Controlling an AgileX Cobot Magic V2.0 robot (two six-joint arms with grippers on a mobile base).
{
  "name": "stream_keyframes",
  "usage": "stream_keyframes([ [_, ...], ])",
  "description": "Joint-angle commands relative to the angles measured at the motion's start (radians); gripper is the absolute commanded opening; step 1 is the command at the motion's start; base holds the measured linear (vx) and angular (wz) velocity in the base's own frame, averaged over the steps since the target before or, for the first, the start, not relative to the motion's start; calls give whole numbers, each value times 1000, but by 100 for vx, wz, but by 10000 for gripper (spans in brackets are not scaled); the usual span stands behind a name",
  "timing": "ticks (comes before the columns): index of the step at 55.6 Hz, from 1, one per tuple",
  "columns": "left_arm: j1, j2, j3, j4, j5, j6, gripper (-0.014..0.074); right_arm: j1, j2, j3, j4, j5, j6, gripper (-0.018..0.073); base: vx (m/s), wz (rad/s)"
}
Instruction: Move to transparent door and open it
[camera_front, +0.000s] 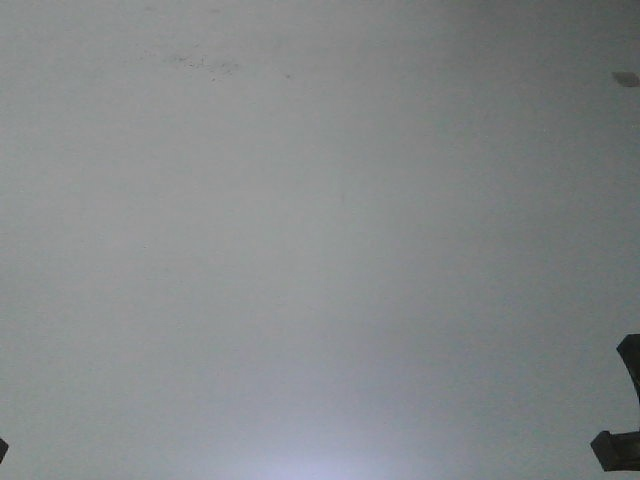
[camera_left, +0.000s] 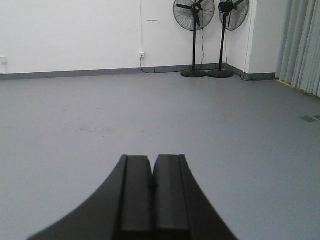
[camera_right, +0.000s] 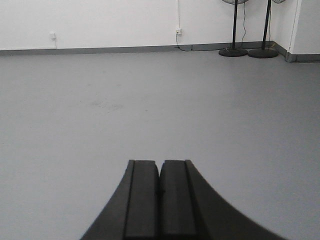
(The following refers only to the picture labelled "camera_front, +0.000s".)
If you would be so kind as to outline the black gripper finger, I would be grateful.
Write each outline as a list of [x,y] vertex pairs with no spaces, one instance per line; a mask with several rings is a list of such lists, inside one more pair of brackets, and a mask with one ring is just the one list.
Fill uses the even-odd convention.
[[9,444],[4,439],[0,438],[0,463],[3,462],[8,450]]
[[640,466],[639,432],[600,432],[590,443],[604,471],[638,471]]
[[640,335],[628,334],[619,343],[616,350],[631,378],[637,397],[640,397]]

